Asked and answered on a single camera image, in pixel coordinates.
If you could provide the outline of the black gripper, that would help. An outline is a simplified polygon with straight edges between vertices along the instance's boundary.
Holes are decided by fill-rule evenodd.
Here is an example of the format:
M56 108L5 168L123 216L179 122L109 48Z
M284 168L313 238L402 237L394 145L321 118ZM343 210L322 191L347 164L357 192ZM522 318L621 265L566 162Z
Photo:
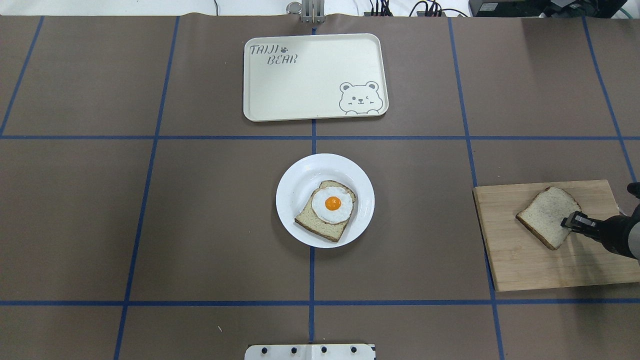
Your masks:
M640 206L630 216L618 214L608 219L591 219L576 210L563 218L563 228L585 236L596 236L604 249L633 260L640 259Z

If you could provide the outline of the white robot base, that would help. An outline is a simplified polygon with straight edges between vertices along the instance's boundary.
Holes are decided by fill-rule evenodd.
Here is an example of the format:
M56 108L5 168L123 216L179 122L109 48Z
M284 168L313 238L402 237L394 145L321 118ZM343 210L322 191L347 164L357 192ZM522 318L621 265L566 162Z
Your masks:
M249 346L245 360L376 360L374 344L256 344Z

